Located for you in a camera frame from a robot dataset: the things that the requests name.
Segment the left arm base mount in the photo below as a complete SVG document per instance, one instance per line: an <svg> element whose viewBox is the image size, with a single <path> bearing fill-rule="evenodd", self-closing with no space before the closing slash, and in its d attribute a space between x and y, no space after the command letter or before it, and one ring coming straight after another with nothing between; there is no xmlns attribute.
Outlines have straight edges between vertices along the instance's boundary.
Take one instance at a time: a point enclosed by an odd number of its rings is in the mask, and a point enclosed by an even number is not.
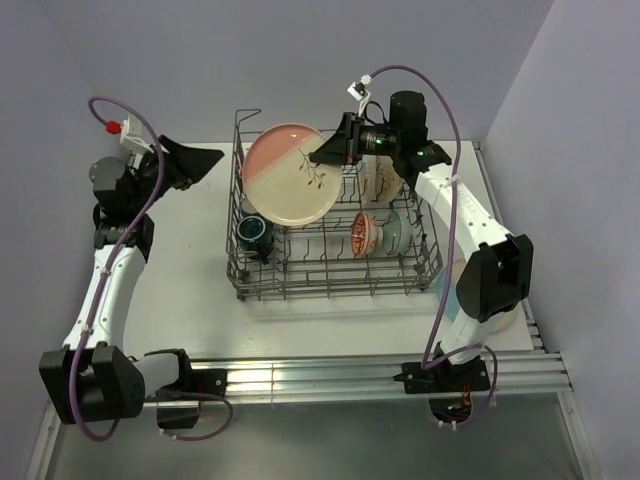
<svg viewBox="0 0 640 480"><path fill-rule="evenodd" d="M224 432L230 425L234 409L226 398L228 371L226 369L194 370L190 380L185 385L166 386L157 392L159 402L196 401L195 407L158 407L156 409L156 423L161 432L181 441L201 441L213 438ZM205 401L215 401L224 404L227 416L224 422L208 434L188 436L179 430L190 430L196 426L202 413Z"/></svg>

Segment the pink and cream plate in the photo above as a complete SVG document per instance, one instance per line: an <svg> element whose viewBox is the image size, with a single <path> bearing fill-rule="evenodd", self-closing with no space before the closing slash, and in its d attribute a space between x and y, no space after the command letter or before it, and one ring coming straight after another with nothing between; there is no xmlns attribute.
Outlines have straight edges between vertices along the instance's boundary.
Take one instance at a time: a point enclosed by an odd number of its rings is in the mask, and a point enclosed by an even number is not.
<svg viewBox="0 0 640 480"><path fill-rule="evenodd" d="M389 157L376 158L376 180L373 200L377 203L392 202L402 188L403 179L396 173Z"/></svg>

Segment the dark green mug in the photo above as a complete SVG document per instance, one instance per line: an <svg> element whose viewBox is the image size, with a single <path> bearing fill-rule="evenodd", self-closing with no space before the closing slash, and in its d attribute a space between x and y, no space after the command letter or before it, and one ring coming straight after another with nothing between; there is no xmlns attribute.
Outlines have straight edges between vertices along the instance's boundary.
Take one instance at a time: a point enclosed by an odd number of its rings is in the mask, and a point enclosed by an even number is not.
<svg viewBox="0 0 640 480"><path fill-rule="evenodd" d="M269 262L274 249L274 232L268 220L260 215L245 216L236 227L236 239L239 250L250 260L262 264Z"/></svg>

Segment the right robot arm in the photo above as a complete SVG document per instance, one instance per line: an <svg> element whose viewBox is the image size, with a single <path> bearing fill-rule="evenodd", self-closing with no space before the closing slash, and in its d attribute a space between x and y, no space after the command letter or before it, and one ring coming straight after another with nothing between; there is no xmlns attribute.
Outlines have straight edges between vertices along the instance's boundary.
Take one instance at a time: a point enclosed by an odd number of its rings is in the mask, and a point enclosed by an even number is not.
<svg viewBox="0 0 640 480"><path fill-rule="evenodd" d="M511 233L482 206L458 175L459 159L429 139L423 94L393 94L388 119L368 125L368 89L356 82L348 91L358 102L357 112L343 114L335 133L311 160L341 166L365 155L387 156L397 175L448 227L448 249L459 249L465 266L458 279L445 275L442 295L454 295L459 310L442 339L429 336L421 367L441 388L455 389L484 350L496 317L528 296L533 244L528 236Z"/></svg>

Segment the dark blue mug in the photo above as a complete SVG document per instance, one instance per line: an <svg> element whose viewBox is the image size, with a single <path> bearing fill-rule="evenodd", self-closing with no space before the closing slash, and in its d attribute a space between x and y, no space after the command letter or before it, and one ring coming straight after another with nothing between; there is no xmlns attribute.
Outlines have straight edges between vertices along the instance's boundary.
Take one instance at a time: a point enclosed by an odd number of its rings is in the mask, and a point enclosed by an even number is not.
<svg viewBox="0 0 640 480"><path fill-rule="evenodd" d="M241 214L242 216L251 216L256 215L257 210L253 206L253 204L249 201L248 198L244 198L240 204Z"/></svg>

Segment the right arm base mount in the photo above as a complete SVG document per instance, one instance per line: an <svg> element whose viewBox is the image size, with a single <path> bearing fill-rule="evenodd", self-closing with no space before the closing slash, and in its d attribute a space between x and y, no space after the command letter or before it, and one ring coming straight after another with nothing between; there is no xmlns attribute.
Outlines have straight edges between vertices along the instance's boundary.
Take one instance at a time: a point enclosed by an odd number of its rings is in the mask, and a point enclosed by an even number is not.
<svg viewBox="0 0 640 480"><path fill-rule="evenodd" d="M493 388L493 379L489 378L486 363L480 357L461 365L452 365L446 360L429 370L423 369L419 362L406 362L393 380L403 384L407 395L426 395L436 423L452 430L472 417L472 394L491 394Z"/></svg>

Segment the blue and cream plate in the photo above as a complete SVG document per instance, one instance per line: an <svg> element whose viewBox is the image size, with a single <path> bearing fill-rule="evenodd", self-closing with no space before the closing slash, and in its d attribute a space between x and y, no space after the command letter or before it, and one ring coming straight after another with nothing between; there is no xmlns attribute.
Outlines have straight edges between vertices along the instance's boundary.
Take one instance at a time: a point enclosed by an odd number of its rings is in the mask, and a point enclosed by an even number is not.
<svg viewBox="0 0 640 480"><path fill-rule="evenodd" d="M376 197L377 158L364 155L357 165L357 186L363 205L371 203Z"/></svg>

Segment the orange patterned bowl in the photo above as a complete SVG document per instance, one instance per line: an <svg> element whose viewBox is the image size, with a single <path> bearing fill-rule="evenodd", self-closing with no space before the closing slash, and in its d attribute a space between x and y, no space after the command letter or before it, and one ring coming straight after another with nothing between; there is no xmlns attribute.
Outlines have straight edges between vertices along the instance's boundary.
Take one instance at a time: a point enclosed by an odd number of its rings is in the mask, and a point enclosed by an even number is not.
<svg viewBox="0 0 640 480"><path fill-rule="evenodd" d="M382 227L364 211L356 214L351 225L351 249L356 258L373 253L383 238Z"/></svg>

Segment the light green bowl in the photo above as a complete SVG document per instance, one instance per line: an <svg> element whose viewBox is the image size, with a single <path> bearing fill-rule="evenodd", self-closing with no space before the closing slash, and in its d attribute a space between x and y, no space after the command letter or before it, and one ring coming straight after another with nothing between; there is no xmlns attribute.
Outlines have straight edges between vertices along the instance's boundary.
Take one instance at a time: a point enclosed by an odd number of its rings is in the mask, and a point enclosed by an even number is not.
<svg viewBox="0 0 640 480"><path fill-rule="evenodd" d="M404 255L413 237L413 227L407 215L391 211L383 223L382 248L387 255Z"/></svg>

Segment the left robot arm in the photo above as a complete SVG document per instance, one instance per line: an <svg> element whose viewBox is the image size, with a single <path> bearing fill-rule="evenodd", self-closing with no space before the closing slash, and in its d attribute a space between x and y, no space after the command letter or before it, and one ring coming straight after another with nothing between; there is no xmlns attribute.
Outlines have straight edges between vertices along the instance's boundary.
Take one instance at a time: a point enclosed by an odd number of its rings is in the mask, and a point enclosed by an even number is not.
<svg viewBox="0 0 640 480"><path fill-rule="evenodd" d="M222 151L179 144L160 136L138 165L105 157L89 171L94 265L80 313L60 349L45 352L39 373L61 422L134 418L162 390L183 399L195 386L183 349L157 350L135 360L122 343L136 284L152 249L155 225L144 212L171 189L186 190L223 158Z"/></svg>

